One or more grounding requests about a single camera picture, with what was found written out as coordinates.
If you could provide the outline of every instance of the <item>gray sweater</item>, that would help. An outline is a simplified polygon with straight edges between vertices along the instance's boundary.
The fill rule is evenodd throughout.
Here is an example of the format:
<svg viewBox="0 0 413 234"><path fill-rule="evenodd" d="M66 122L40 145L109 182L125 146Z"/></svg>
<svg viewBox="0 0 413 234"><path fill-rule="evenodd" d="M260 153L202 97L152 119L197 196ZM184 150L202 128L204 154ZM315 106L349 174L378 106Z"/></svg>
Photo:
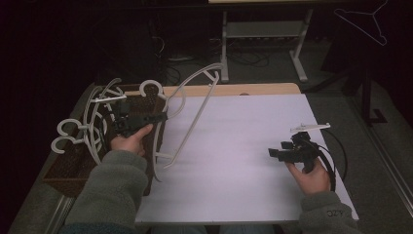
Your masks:
<svg viewBox="0 0 413 234"><path fill-rule="evenodd" d="M60 234L136 233L134 219L148 179L146 161L129 151L109 152L91 172ZM352 210L333 192L301 201L304 233L360 233Z"/></svg>

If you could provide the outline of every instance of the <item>gray sleeve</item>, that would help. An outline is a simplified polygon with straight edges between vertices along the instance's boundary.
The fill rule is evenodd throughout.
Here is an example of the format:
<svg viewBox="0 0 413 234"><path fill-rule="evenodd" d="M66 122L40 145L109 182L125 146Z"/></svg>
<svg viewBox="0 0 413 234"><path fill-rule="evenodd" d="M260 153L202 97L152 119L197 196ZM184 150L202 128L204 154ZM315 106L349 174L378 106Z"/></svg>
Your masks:
<svg viewBox="0 0 413 234"><path fill-rule="evenodd" d="M134 228L148 183L146 161L129 151L110 151L95 167L65 224L115 223Z"/></svg>
<svg viewBox="0 0 413 234"><path fill-rule="evenodd" d="M334 192L321 192L301 201L300 226L307 234L359 234L352 209Z"/></svg>

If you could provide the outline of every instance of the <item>hand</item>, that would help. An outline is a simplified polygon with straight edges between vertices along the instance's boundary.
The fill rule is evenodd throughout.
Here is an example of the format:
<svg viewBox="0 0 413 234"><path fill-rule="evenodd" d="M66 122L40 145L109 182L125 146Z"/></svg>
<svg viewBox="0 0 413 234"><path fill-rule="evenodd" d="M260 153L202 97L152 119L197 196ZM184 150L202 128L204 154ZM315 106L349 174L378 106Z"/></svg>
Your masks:
<svg viewBox="0 0 413 234"><path fill-rule="evenodd" d="M330 177L319 158L314 161L314 168L308 174L304 170L298 171L294 164L285 164L306 196L330 190Z"/></svg>
<svg viewBox="0 0 413 234"><path fill-rule="evenodd" d="M134 135L124 138L116 136L110 141L112 150L127 150L139 156L145 155L142 139L152 131L153 125L146 125L137 131Z"/></svg>

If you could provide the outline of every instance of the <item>black device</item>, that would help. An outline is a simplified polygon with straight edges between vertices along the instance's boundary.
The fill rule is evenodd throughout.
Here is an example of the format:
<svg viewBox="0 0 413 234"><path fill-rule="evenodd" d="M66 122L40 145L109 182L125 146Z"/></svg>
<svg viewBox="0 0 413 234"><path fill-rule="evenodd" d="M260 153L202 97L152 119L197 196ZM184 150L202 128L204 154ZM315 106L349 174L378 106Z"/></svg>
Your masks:
<svg viewBox="0 0 413 234"><path fill-rule="evenodd" d="M166 112L130 116L130 111L131 104L129 102L117 101L113 110L113 114L115 115L113 127L116 134L122 135L123 137L130 137L148 124L165 122L168 119Z"/></svg>
<svg viewBox="0 0 413 234"><path fill-rule="evenodd" d="M311 142L307 132L299 132L291 137L291 141L282 142L282 150L269 148L271 157L278 158L280 162L304 163L304 172L310 173L314 168L314 160L321 158L330 177L331 191L335 191L336 179L330 163L324 153L319 150L319 145Z"/></svg>

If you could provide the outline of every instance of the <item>clothes hanger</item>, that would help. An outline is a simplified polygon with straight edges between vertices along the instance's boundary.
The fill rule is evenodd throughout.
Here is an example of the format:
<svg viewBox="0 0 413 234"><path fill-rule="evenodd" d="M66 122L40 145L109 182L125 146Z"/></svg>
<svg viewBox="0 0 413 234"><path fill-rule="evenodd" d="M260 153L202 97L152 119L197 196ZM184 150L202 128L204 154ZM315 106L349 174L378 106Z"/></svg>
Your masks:
<svg viewBox="0 0 413 234"><path fill-rule="evenodd" d="M386 2L384 4L382 4L379 8L377 8L374 12L372 13L363 13L363 12L353 12L353 11L345 11L343 9L336 9L334 11L334 14L336 16L338 16L339 18L341 18L342 20L345 20L346 22L348 22L349 24L353 25L354 27L358 28L360 31L362 31L364 34L366 34L367 36L369 36L371 39L373 39L374 41L376 41L377 43L379 43L381 46L385 46L387 44L387 39L386 37L382 34L382 30L380 29L380 25L376 20L376 14L377 12L380 11L380 9L382 9L387 3L389 2L389 0L386 0ZM352 22L351 19L349 19L350 16L367 16L370 17L373 20L374 26L375 28L377 28L378 30L378 38L371 35L370 33L368 33L367 31L365 31L363 28L361 28L361 26L357 25L356 23Z"/></svg>

